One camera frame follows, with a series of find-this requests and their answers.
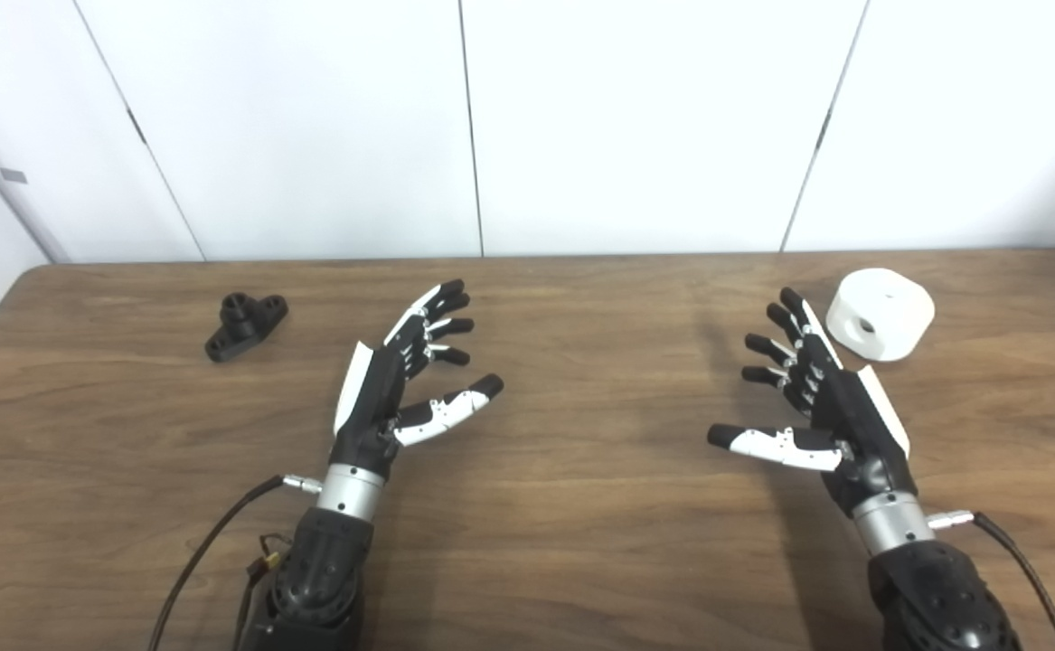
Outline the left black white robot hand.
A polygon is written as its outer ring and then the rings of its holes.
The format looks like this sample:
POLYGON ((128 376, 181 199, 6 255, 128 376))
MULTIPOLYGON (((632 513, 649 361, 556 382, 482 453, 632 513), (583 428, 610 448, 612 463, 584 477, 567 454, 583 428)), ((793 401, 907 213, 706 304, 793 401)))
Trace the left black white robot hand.
POLYGON ((400 449, 453 429, 503 390, 501 376, 488 374, 464 389, 402 404, 407 384, 433 363, 469 364, 469 355, 440 342, 474 329, 469 318, 453 317, 468 305, 464 280, 437 284, 400 314, 380 344, 357 343, 338 396, 330 465, 388 479, 400 449))

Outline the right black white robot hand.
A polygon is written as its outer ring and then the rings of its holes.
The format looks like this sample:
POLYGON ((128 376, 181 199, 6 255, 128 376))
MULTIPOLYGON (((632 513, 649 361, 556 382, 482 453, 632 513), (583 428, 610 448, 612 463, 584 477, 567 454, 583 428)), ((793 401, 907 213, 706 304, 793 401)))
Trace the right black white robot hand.
POLYGON ((766 314, 787 340, 747 334, 747 349, 771 363, 742 367, 741 378, 776 389, 805 425, 716 423, 706 441, 748 458, 817 471, 848 516, 878 495, 918 495, 907 434, 871 368, 844 367, 816 310, 795 289, 782 288, 766 314))

